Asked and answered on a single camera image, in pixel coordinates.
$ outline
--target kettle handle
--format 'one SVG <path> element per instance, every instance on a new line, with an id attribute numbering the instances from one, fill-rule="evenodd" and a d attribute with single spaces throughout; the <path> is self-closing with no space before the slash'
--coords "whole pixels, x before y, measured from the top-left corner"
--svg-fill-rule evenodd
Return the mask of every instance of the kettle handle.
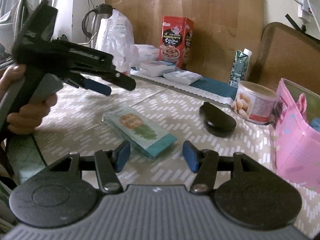
<path id="1" fill-rule="evenodd" d="M 87 36 L 88 38 L 91 38 L 92 37 L 92 33 L 89 33 L 87 31 L 87 28 L 85 26 L 85 22 L 87 21 L 87 18 L 89 17 L 89 14 L 92 13 L 92 12 L 97 12 L 97 9 L 94 8 L 92 9 L 91 11 L 87 12 L 82 20 L 82 31 L 84 33 L 85 36 Z"/>

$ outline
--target black oval case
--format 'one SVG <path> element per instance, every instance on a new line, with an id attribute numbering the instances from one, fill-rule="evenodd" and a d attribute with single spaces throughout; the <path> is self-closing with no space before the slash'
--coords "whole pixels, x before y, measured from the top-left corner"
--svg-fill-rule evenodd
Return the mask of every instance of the black oval case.
<path id="1" fill-rule="evenodd" d="M 237 126 L 237 122 L 233 117 L 209 102 L 204 102 L 200 107 L 199 114 L 204 119 L 206 129 L 219 137 L 231 135 Z"/>

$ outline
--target white package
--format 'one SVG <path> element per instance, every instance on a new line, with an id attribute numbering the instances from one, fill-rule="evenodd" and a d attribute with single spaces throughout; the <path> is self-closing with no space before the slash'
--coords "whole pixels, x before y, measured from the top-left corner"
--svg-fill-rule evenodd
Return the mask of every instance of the white package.
<path id="1" fill-rule="evenodd" d="M 183 85 L 190 85 L 199 79 L 203 79 L 203 76 L 186 70 L 177 70 L 168 74 L 163 74 L 163 76 L 167 80 Z"/>
<path id="2" fill-rule="evenodd" d="M 165 61 L 149 61 L 140 63 L 139 73 L 149 77 L 159 77 L 176 70 L 176 65 Z"/>
<path id="3" fill-rule="evenodd" d="M 159 49 L 155 46 L 147 44 L 135 44 L 139 56 L 135 61 L 130 63 L 131 67 L 139 67 L 141 62 L 157 61 L 159 57 Z"/>
<path id="4" fill-rule="evenodd" d="M 95 49 L 113 55 L 116 70 L 130 74 L 130 62 L 139 58 L 134 45 L 133 28 L 130 21 L 119 11 L 113 9 L 109 19 L 102 19 Z"/>

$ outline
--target stainless steel kettle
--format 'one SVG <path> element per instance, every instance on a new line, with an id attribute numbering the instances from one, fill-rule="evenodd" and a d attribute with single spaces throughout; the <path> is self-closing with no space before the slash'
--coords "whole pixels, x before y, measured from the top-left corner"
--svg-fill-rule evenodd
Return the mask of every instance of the stainless steel kettle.
<path id="1" fill-rule="evenodd" d="M 85 36 L 87 36 L 89 39 L 92 39 L 90 42 L 90 48 L 96 47 L 96 41 L 98 36 L 98 31 L 100 28 L 101 19 L 109 19 L 112 16 L 113 8 L 111 5 L 108 4 L 100 4 L 96 8 L 92 9 L 91 11 L 87 12 L 82 20 L 82 31 Z M 89 32 L 87 30 L 86 22 L 87 18 L 89 17 L 89 14 L 94 12 L 95 15 L 92 20 L 91 24 L 91 31 Z"/>

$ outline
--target finger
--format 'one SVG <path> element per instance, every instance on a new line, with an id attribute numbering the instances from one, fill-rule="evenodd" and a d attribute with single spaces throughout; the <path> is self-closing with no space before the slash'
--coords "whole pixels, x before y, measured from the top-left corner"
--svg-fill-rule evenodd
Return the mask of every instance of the finger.
<path id="1" fill-rule="evenodd" d="M 7 116 L 7 122 L 14 127 L 21 128 L 36 128 L 41 125 L 42 118 L 25 118 L 18 113 L 12 113 Z"/>
<path id="2" fill-rule="evenodd" d="M 46 104 L 28 104 L 20 108 L 19 114 L 26 118 L 43 118 L 50 112 L 50 107 Z"/>
<path id="3" fill-rule="evenodd" d="M 49 96 L 48 98 L 47 98 L 47 100 L 45 101 L 45 104 L 47 105 L 47 106 L 55 106 L 56 105 L 56 103 L 57 103 L 57 101 L 58 101 L 58 97 L 57 97 L 57 95 L 56 94 L 52 94 L 51 96 Z"/>
<path id="4" fill-rule="evenodd" d="M 0 90 L 7 91 L 10 85 L 22 78 L 26 71 L 24 65 L 11 66 L 4 72 L 3 77 L 0 79 Z"/>
<path id="5" fill-rule="evenodd" d="M 34 128 L 21 128 L 21 127 L 14 127 L 13 125 L 9 124 L 8 129 L 15 133 L 15 134 L 20 134 L 20 135 L 28 135 L 30 133 L 33 133 L 35 130 Z"/>

